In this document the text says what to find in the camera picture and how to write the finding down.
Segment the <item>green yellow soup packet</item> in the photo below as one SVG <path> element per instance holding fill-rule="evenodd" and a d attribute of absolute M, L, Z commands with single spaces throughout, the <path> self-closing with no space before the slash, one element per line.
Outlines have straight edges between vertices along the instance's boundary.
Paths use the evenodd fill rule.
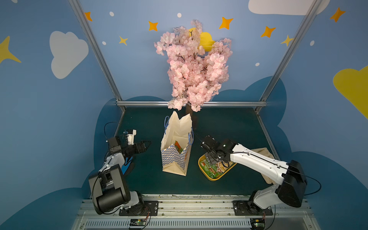
<path fill-rule="evenodd" d="M 210 164 L 203 155 L 198 161 L 202 173 L 211 181 L 216 181 L 222 177 L 228 170 L 228 167 L 223 162 L 218 162 L 215 165 Z"/>

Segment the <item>blue checkered paper bag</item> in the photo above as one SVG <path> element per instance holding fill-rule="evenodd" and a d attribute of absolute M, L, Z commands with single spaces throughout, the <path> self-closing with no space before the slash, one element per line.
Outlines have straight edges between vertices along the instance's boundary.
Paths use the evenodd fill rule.
<path fill-rule="evenodd" d="M 174 111 L 171 116 L 166 116 L 164 136 L 161 141 L 163 171 L 186 176 L 193 142 L 190 115 L 179 118 Z"/>

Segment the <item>red green soup packet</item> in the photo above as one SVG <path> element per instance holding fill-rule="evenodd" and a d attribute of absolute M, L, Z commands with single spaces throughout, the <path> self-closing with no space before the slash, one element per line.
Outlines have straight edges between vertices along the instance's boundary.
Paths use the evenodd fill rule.
<path fill-rule="evenodd" d="M 178 141 L 175 141 L 174 146 L 179 154 L 183 152 L 183 148 L 181 147 L 180 143 Z"/>

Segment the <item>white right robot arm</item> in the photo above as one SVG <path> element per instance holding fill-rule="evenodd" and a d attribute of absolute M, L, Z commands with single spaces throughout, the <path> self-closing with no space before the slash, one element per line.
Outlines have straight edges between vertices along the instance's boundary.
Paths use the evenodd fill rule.
<path fill-rule="evenodd" d="M 304 174 L 301 164 L 292 160 L 287 163 L 263 156 L 245 146 L 229 139 L 222 143 L 206 136 L 201 143 L 206 153 L 226 167 L 229 162 L 251 168 L 275 182 L 274 185 L 256 190 L 244 204 L 253 215 L 278 204 L 286 204 L 293 208 L 302 206 L 309 176 Z"/>

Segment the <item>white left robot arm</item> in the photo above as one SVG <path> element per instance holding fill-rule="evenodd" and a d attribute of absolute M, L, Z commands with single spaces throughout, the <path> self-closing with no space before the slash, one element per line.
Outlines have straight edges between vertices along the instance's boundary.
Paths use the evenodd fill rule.
<path fill-rule="evenodd" d="M 135 129 L 124 132 L 126 143 L 122 144 L 119 136 L 106 140 L 108 151 L 104 157 L 102 168 L 89 176 L 91 197 L 98 215 L 110 215 L 122 211 L 127 215 L 150 215 L 150 208 L 137 191 L 130 191 L 125 174 L 134 167 L 134 155 L 143 153 L 151 145 L 151 141 L 135 142 Z"/>

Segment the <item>blue grey work glove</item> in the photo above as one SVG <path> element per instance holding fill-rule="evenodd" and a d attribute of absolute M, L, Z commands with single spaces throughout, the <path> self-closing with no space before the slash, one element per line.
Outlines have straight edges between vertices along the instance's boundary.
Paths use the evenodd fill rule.
<path fill-rule="evenodd" d="M 133 162 L 134 157 L 125 158 L 125 163 L 123 164 L 121 171 L 124 176 L 128 176 L 134 169 L 135 163 Z"/>

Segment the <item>yellow plastic tray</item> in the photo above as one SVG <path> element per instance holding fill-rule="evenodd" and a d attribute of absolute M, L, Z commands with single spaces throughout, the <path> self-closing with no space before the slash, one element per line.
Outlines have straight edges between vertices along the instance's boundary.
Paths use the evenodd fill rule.
<path fill-rule="evenodd" d="M 217 181 L 231 170 L 237 163 L 215 160 L 208 152 L 198 159 L 198 166 L 210 181 Z"/>

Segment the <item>left green circuit board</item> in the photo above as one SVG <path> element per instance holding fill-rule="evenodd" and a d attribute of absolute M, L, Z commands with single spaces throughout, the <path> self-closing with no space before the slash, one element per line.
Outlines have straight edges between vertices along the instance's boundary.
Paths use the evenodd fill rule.
<path fill-rule="evenodd" d="M 145 219 L 131 219 L 129 226 L 130 227 L 144 227 L 147 224 L 147 220 Z"/>

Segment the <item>green circuit board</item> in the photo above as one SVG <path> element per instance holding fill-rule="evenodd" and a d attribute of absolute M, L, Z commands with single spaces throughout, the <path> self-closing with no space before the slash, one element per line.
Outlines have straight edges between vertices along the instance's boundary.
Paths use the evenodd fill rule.
<path fill-rule="evenodd" d="M 131 219 L 129 226 L 130 227 L 144 227 L 147 224 L 147 220 L 145 219 Z"/>
<path fill-rule="evenodd" d="M 265 220 L 264 219 L 250 219 L 251 230 L 264 230 Z"/>

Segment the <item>pink cherry blossom tree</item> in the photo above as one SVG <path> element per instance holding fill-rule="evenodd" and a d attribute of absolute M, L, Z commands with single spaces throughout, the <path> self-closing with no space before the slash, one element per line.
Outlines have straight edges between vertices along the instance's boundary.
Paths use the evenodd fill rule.
<path fill-rule="evenodd" d="M 208 47 L 203 41 L 203 27 L 200 21 L 192 20 L 191 29 L 175 27 L 173 32 L 163 33 L 154 44 L 156 53 L 167 56 L 167 72 L 172 84 L 172 99 L 169 109 L 192 115 L 199 112 L 229 79 L 227 64 L 232 55 L 232 41 L 223 38 Z"/>

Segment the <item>right green circuit board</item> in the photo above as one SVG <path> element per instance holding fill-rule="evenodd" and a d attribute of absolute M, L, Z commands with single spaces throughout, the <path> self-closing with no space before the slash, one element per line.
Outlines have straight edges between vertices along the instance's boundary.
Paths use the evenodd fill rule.
<path fill-rule="evenodd" d="M 264 219 L 250 219 L 251 230 L 264 230 L 265 220 Z"/>

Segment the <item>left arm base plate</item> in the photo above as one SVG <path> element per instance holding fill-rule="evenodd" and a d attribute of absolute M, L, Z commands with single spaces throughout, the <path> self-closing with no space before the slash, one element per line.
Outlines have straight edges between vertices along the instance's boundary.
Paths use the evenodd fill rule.
<path fill-rule="evenodd" d="M 144 201 L 144 204 L 137 204 L 130 209 L 121 209 L 119 216 L 157 216 L 159 201 Z"/>

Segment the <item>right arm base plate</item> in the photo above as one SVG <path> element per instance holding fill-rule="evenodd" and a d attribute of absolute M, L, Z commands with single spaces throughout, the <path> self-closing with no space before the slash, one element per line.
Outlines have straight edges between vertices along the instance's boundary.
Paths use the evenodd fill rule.
<path fill-rule="evenodd" d="M 233 209 L 236 216 L 272 216 L 273 211 L 271 207 L 266 209 L 260 209 L 254 204 L 250 204 L 249 201 L 235 200 L 232 202 Z"/>

